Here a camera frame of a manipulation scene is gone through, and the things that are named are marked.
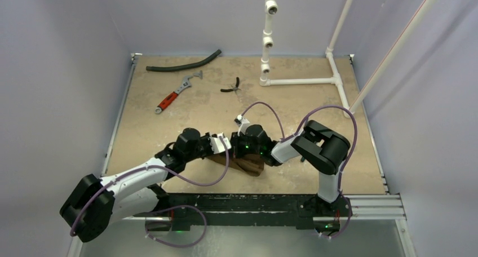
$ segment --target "pliers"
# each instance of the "pliers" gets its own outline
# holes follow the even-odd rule
[[[236,92],[237,90],[240,90],[239,89],[239,78],[238,77],[236,77],[236,85],[235,86],[231,85],[230,89],[221,89],[221,92]]]

